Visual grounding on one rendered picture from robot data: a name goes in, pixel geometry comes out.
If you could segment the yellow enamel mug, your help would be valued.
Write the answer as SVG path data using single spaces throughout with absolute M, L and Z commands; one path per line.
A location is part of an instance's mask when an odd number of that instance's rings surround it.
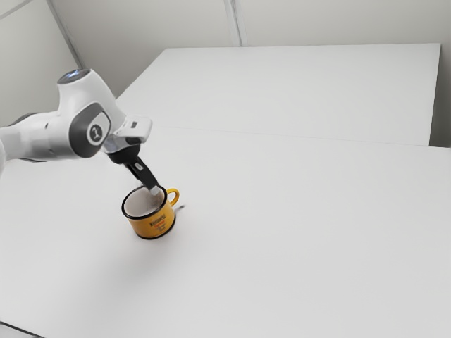
M 180 192 L 175 188 L 155 186 L 149 190 L 141 186 L 125 196 L 121 211 L 138 237 L 158 239 L 175 225 L 174 205 L 179 197 Z

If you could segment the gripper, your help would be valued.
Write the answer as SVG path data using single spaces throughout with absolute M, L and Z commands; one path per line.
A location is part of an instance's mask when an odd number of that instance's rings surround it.
M 147 165 L 139 158 L 140 144 L 125 147 L 120 151 L 108 153 L 109 159 L 125 167 L 146 187 L 152 196 L 159 194 L 159 183 Z

